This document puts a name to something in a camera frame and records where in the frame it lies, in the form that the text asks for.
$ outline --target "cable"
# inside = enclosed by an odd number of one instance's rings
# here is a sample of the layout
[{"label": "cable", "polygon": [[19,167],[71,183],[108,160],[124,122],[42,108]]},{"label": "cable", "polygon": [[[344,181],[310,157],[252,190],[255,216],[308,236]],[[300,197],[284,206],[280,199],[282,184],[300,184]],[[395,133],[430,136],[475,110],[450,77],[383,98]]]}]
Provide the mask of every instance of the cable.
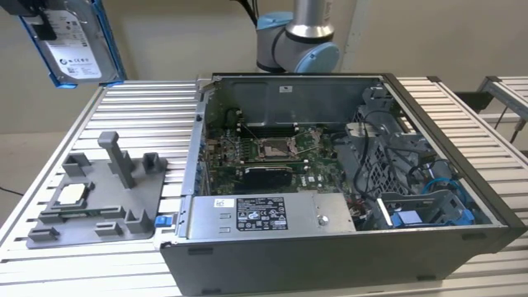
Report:
[{"label": "cable", "polygon": [[512,144],[515,141],[515,138],[518,138],[519,130],[514,131],[512,139],[510,140],[510,143]]},{"label": "cable", "polygon": [[259,11],[259,0],[252,0],[251,2],[252,2],[252,6],[254,6],[255,16],[256,16],[256,18],[259,18],[260,14],[262,14]]},{"label": "cable", "polygon": [[372,192],[376,191],[379,188],[382,188],[382,185],[378,185],[378,187],[375,187],[374,189],[370,189],[370,190],[368,190],[368,188],[370,188],[370,181],[371,181],[371,173],[372,173],[374,167],[375,167],[379,163],[386,163],[386,164],[387,164],[386,161],[378,160],[378,161],[371,165],[370,172],[367,173],[367,184],[364,185],[364,192],[366,192],[366,193],[372,193]]},{"label": "cable", "polygon": [[420,151],[418,151],[418,150],[411,150],[411,149],[407,149],[407,148],[386,147],[386,148],[384,148],[384,151],[386,151],[386,156],[387,156],[387,158],[388,158],[388,150],[392,150],[392,151],[394,151],[395,155],[399,156],[399,158],[407,163],[407,165],[411,166],[411,169],[412,169],[412,167],[416,166],[415,164],[411,163],[408,157],[406,157],[406,156],[404,156],[403,154],[400,154],[398,151],[410,152],[410,153],[416,153],[418,155],[420,155]]},{"label": "cable", "polygon": [[374,113],[387,113],[387,114],[390,114],[391,116],[394,116],[394,114],[392,114],[390,111],[387,111],[387,110],[374,110],[374,111],[368,112],[368,113],[363,116],[363,119],[367,119],[367,117],[368,117],[371,114],[374,114]]},{"label": "cable", "polygon": [[494,129],[496,129],[496,127],[499,127],[499,124],[502,123],[502,120],[503,120],[503,117],[504,117],[504,114],[506,114],[506,111],[508,110],[508,106],[507,107],[504,107],[504,110],[503,110],[503,113],[502,113],[502,116],[499,117],[499,119],[498,119],[498,121],[496,121],[496,124],[495,124],[495,127],[494,127]]},{"label": "cable", "polygon": [[364,190],[362,190],[358,187],[358,179],[360,177],[360,172],[363,170],[364,167],[364,161],[367,160],[367,153],[368,153],[368,149],[370,149],[370,132],[367,130],[367,124],[363,123],[363,129],[364,129],[364,144],[363,144],[363,155],[362,155],[362,159],[360,159],[360,166],[356,170],[356,174],[354,175],[354,187],[356,188],[356,191],[360,193],[362,196],[366,196],[366,198],[371,199],[374,201],[374,198],[364,192]]},{"label": "cable", "polygon": [[244,7],[246,12],[248,13],[248,16],[251,18],[251,21],[254,22],[254,25],[256,27],[256,16],[255,16],[255,11],[251,8],[250,2],[248,0],[231,0],[231,1],[238,1],[242,5],[242,7]]},{"label": "cable", "polygon": [[466,205],[466,203],[468,201],[468,197],[466,195],[466,192],[464,192],[463,188],[459,186],[459,184],[450,178],[435,178],[434,180],[431,180],[428,182],[428,184],[426,185],[426,187],[423,187],[422,194],[427,194],[432,184],[435,184],[438,182],[442,182],[442,181],[444,181],[444,182],[447,182],[447,183],[450,183],[450,184],[452,184],[455,186],[455,188],[460,192],[462,196],[464,197],[464,201],[462,203]]},{"label": "cable", "polygon": [[23,194],[23,193],[20,193],[20,192],[16,192],[16,191],[14,191],[14,190],[10,190],[10,189],[6,189],[4,187],[0,187],[0,190],[3,190],[3,191],[6,191],[6,192],[8,192],[8,193],[11,193],[11,194],[15,194],[15,195],[19,195],[19,196],[24,196],[24,194]]},{"label": "cable", "polygon": [[430,166],[426,168],[426,170],[432,169],[432,166],[435,166],[435,164],[436,164],[438,162],[446,162],[446,165],[447,165],[448,167],[452,167],[452,166],[454,166],[454,165],[451,164],[451,161],[450,161],[448,159],[436,159],[434,162],[431,162],[431,164],[430,164]]}]

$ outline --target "open computer chassis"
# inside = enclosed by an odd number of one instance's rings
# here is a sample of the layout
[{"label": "open computer chassis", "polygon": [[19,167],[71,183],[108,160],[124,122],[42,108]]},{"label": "open computer chassis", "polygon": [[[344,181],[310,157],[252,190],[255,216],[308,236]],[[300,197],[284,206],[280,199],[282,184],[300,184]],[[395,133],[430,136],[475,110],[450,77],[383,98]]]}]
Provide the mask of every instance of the open computer chassis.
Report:
[{"label": "open computer chassis", "polygon": [[524,224],[391,74],[214,74],[176,234],[187,295],[440,280]]}]

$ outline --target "aluminum slats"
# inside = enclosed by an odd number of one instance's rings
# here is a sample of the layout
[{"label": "aluminum slats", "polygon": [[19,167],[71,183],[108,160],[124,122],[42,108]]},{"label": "aluminum slats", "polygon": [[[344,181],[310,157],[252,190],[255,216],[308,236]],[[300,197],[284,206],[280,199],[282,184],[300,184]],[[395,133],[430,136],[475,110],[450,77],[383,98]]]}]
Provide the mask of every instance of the aluminum slats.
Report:
[{"label": "aluminum slats", "polygon": [[524,120],[528,120],[528,77],[487,77],[479,91],[490,92]]},{"label": "aluminum slats", "polygon": [[[528,167],[478,121],[464,103],[427,78],[400,79],[442,130],[519,217],[528,222]],[[187,146],[196,106],[195,82],[127,82],[100,96],[91,120],[72,143],[90,158],[107,158],[98,149],[102,131],[120,133],[120,146],[132,157],[155,150],[170,160],[160,213],[178,211]],[[0,249],[0,296],[179,296],[155,239],[28,250],[27,232],[46,208],[64,171],[56,168],[22,213]],[[524,296],[528,292],[528,234],[500,253],[474,257],[443,282],[406,283],[342,290],[298,292],[283,296]]]}]

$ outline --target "blue cable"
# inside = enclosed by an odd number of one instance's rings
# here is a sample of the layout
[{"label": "blue cable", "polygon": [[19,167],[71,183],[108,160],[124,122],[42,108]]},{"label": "blue cable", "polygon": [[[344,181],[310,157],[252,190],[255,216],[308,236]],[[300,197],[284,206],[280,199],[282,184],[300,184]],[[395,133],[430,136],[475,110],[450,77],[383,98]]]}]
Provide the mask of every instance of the blue cable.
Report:
[{"label": "blue cable", "polygon": [[456,187],[456,189],[459,190],[462,196],[464,197],[464,201],[463,201],[462,203],[466,205],[466,203],[467,203],[467,201],[468,201],[468,197],[467,197],[467,195],[466,195],[466,192],[464,192],[464,190],[462,189],[462,187],[459,186],[459,184],[458,184],[452,179],[450,179],[450,178],[435,178],[431,182],[428,182],[428,184],[427,184],[426,187],[423,188],[422,194],[427,194],[427,192],[428,192],[428,190],[430,190],[430,188],[431,188],[431,185],[432,185],[434,183],[438,183],[439,181],[444,181],[444,182],[452,184],[452,185]]}]

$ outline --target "black cable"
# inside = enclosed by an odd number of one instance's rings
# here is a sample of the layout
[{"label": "black cable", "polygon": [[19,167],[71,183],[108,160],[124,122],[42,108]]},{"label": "black cable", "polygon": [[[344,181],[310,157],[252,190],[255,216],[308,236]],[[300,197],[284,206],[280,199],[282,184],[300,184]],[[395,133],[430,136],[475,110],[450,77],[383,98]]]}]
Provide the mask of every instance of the black cable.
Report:
[{"label": "black cable", "polygon": [[503,120],[503,117],[504,117],[504,114],[506,114],[506,111],[508,110],[508,106],[507,107],[504,107],[504,110],[503,110],[503,113],[502,113],[502,116],[499,117],[499,119],[498,119],[498,121],[496,121],[496,124],[495,124],[495,127],[494,127],[494,129],[496,129],[496,127],[499,127],[499,124],[502,123],[502,120]]},{"label": "black cable", "polygon": [[514,131],[512,139],[510,140],[510,143],[512,144],[515,141],[515,138],[518,138],[519,130]]},{"label": "black cable", "polygon": [[379,163],[386,163],[386,164],[387,164],[386,161],[378,160],[378,161],[371,165],[370,172],[367,173],[367,184],[364,185],[364,192],[366,192],[366,193],[372,193],[372,192],[376,191],[379,188],[382,188],[382,185],[378,185],[378,187],[375,187],[374,189],[370,189],[370,190],[368,190],[368,188],[370,188],[370,181],[371,181],[372,170],[374,170],[374,167],[375,167]]},{"label": "black cable", "polygon": [[244,7],[246,12],[248,13],[254,25],[256,26],[255,11],[251,8],[248,0],[231,0],[231,1],[238,1],[240,3],[242,7]]},{"label": "black cable", "polygon": [[24,194],[23,194],[23,193],[20,193],[20,192],[16,192],[16,191],[14,191],[14,190],[10,190],[10,189],[6,189],[4,187],[0,187],[0,190],[3,190],[3,191],[6,191],[6,192],[8,192],[8,193],[11,193],[11,194],[15,194],[15,195],[19,195],[19,196],[24,196]]},{"label": "black cable", "polygon": [[[432,166],[435,166],[435,164],[436,164],[438,162],[446,162],[447,166],[448,166],[448,167],[451,166],[451,161],[450,161],[448,159],[436,159],[434,162],[431,162],[430,166],[428,166],[427,168],[424,168],[423,170],[430,170],[430,169],[432,169]],[[420,168],[419,165],[414,166],[414,167],[411,168],[410,172],[407,172],[407,175],[411,176],[419,168]]]},{"label": "black cable", "polygon": [[252,0],[251,2],[254,5],[255,16],[256,16],[256,18],[259,18],[262,16],[262,13],[259,11],[259,0]]},{"label": "black cable", "polygon": [[371,111],[370,113],[367,113],[367,114],[363,116],[363,119],[367,119],[367,117],[368,117],[371,114],[374,114],[374,113],[387,113],[387,114],[390,114],[391,116],[394,116],[394,114],[392,114],[390,111],[387,111],[387,110],[374,110],[374,111]]},{"label": "black cable", "polygon": [[399,180],[399,178],[398,178],[396,166],[395,166],[395,164],[392,163],[392,158],[390,158],[388,150],[392,150],[394,153],[395,153],[395,155],[399,156],[400,159],[402,159],[411,167],[415,166],[415,165],[411,163],[411,161],[407,159],[407,157],[403,156],[403,154],[400,154],[398,151],[400,150],[400,151],[403,151],[403,152],[414,152],[414,153],[419,153],[419,151],[411,150],[411,149],[407,149],[407,148],[396,148],[396,147],[386,147],[386,148],[384,148],[386,157],[387,157],[387,160],[390,160],[388,165],[390,165],[391,171],[392,171],[392,173],[394,173],[394,178],[395,178],[396,182],[406,188],[406,190],[407,190],[411,194],[415,194],[415,192],[414,192],[414,190],[411,189],[411,187],[410,187],[407,184],[404,184],[404,183]]},{"label": "black cable", "polygon": [[362,155],[362,159],[360,159],[360,166],[356,170],[356,174],[354,175],[354,187],[356,188],[358,193],[360,193],[362,196],[364,196],[366,198],[371,199],[372,201],[375,200],[366,192],[364,190],[362,190],[358,187],[358,179],[360,177],[360,172],[363,170],[364,167],[364,162],[367,160],[367,153],[368,153],[368,149],[370,149],[370,132],[367,130],[367,124],[363,123],[363,129],[364,129],[364,144],[363,144],[363,155]]}]

